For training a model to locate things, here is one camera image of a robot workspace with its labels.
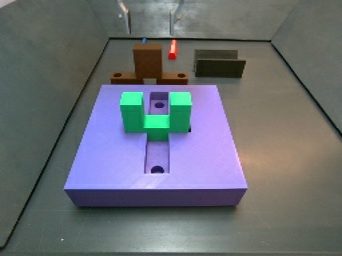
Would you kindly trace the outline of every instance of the gray floor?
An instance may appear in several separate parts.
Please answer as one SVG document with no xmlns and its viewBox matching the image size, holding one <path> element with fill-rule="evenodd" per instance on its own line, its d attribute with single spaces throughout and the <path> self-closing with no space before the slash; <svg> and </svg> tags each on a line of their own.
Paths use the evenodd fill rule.
<svg viewBox="0 0 342 256">
<path fill-rule="evenodd" d="M 192 69 L 193 49 L 237 49 L 241 79 L 217 84 L 249 189 L 236 208 L 76 208 L 62 186 L 101 84 L 132 70 L 133 41 L 110 41 L 2 253 L 342 253 L 342 143 L 269 43 L 180 41 L 164 70 Z"/>
</svg>

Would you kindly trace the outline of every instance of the small hole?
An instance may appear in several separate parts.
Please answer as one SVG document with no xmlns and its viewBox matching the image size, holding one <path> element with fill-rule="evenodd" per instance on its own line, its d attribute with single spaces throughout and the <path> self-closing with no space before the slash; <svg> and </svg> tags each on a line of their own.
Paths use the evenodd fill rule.
<svg viewBox="0 0 342 256">
<path fill-rule="evenodd" d="M 154 107 L 156 108 L 162 108 L 164 107 L 164 103 L 162 102 L 156 102 L 154 103 Z"/>
<path fill-rule="evenodd" d="M 161 166 L 156 165 L 152 167 L 150 173 L 164 173 L 164 168 Z"/>
</svg>

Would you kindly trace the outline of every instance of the brown block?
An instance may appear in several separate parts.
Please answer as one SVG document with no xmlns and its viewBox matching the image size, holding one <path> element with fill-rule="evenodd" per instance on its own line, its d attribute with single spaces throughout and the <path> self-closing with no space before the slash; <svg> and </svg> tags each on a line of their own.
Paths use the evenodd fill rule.
<svg viewBox="0 0 342 256">
<path fill-rule="evenodd" d="M 144 80 L 136 79 L 133 72 L 114 72 L 110 77 L 110 84 L 144 84 Z"/>
<path fill-rule="evenodd" d="M 156 84 L 186 84 L 186 73 L 164 72 L 161 79 L 156 79 Z"/>
<path fill-rule="evenodd" d="M 161 78 L 161 44 L 136 44 L 133 46 L 134 74 L 137 79 Z"/>
</svg>

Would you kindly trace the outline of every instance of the red peg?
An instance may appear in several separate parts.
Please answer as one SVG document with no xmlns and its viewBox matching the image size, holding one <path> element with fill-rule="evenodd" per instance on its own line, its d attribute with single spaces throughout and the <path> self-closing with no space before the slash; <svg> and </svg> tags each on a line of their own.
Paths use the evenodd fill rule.
<svg viewBox="0 0 342 256">
<path fill-rule="evenodd" d="M 176 40 L 174 39 L 170 41 L 168 59 L 169 60 L 176 59 Z"/>
</svg>

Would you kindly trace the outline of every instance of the metal wall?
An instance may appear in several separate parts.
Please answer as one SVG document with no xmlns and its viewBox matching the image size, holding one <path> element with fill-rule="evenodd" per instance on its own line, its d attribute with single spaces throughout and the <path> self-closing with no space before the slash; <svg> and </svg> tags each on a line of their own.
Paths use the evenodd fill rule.
<svg viewBox="0 0 342 256">
<path fill-rule="evenodd" d="M 112 38 L 203 38 L 269 41 L 297 0 L 185 0 L 169 35 L 169 11 L 176 0 L 124 0 L 130 35 L 118 19 L 117 0 L 88 0 Z"/>
<path fill-rule="evenodd" d="M 0 9 L 0 247 L 106 40 L 84 0 Z"/>
<path fill-rule="evenodd" d="M 272 44 L 342 133 L 342 1 L 303 0 Z"/>
</svg>

